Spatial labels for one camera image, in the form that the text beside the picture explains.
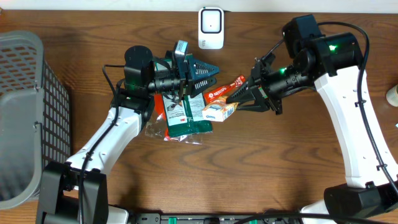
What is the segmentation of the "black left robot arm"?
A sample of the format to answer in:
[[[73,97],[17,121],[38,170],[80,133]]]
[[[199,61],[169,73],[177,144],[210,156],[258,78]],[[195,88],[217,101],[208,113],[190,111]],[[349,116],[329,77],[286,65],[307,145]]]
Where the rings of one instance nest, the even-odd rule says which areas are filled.
[[[110,86],[113,99],[104,123],[66,162],[45,166],[36,223],[134,222],[129,210],[109,204],[107,176],[150,120],[156,93],[195,97],[216,83],[219,67],[187,52],[182,40],[163,58],[143,45],[126,50],[124,78]]]

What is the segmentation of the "red dustpan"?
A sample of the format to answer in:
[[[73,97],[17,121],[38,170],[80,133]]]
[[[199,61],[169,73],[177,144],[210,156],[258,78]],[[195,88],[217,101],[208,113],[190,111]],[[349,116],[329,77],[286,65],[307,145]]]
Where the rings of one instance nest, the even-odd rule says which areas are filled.
[[[170,137],[167,127],[167,117],[164,111],[164,103],[161,94],[154,95],[155,107],[150,120],[144,128],[147,137],[161,139],[170,142],[183,142],[187,144],[202,144],[203,138],[199,134]]]

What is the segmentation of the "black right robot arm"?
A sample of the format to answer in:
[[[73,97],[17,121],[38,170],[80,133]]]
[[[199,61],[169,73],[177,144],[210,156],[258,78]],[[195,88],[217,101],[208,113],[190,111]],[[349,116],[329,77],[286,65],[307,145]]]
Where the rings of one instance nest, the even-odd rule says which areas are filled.
[[[313,15],[282,28],[292,63],[278,70],[274,54],[256,60],[245,84],[228,97],[239,110],[282,113],[282,99],[311,89],[331,117],[345,165],[346,182],[325,189],[323,198],[297,213],[259,215],[264,223],[365,223],[397,208],[397,162],[374,112],[366,82],[368,50],[352,32],[324,35]]]

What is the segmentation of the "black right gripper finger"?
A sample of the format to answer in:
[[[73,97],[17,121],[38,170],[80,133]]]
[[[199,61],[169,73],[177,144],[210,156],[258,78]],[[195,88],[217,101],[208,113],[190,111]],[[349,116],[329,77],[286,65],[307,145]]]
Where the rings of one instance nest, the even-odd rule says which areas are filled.
[[[239,102],[237,110],[265,112],[270,110],[270,106],[267,104],[267,101],[264,100],[248,100]]]
[[[263,103],[262,95],[259,91],[260,85],[244,83],[238,90],[236,90],[232,95],[227,97],[227,103],[239,103],[243,105],[253,101],[254,104],[260,105]]]

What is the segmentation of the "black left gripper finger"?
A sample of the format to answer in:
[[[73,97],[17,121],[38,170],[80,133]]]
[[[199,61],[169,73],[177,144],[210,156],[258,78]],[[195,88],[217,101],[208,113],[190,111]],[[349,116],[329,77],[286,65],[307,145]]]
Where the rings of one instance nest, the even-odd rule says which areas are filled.
[[[186,61],[193,80],[209,78],[220,72],[219,67],[198,60],[192,54],[186,56]]]
[[[193,85],[189,95],[191,97],[196,97],[200,93],[203,93],[205,90],[207,90],[209,87],[215,85],[216,82],[217,81],[216,81],[215,77],[206,78],[206,79],[203,79],[202,81],[196,82]]]

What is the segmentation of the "red snack stick packet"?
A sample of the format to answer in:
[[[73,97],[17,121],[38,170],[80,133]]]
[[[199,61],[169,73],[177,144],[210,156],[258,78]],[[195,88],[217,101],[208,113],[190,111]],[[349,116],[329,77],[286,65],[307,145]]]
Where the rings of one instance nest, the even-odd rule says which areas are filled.
[[[211,103],[212,101],[215,101],[217,98],[231,92],[237,87],[240,87],[245,81],[246,78],[243,75],[240,75],[231,84],[220,86],[214,90],[209,91],[208,93],[205,93],[204,94],[205,102],[208,104]]]

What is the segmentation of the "green grip gloves package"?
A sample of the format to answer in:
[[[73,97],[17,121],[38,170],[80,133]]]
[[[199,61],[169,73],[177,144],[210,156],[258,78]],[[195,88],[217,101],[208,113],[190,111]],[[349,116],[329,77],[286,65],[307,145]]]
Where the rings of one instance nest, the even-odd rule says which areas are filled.
[[[213,132],[211,122],[202,117],[202,110],[206,106],[203,94],[185,96],[182,100],[177,95],[161,95],[170,137]]]

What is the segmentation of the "orange tissue pack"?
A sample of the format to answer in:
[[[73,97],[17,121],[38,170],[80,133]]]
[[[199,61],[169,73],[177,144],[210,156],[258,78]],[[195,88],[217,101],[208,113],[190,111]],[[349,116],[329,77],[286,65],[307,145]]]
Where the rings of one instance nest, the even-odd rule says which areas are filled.
[[[239,103],[227,103],[227,96],[221,96],[212,101],[202,110],[203,119],[207,121],[223,122],[230,117]]]

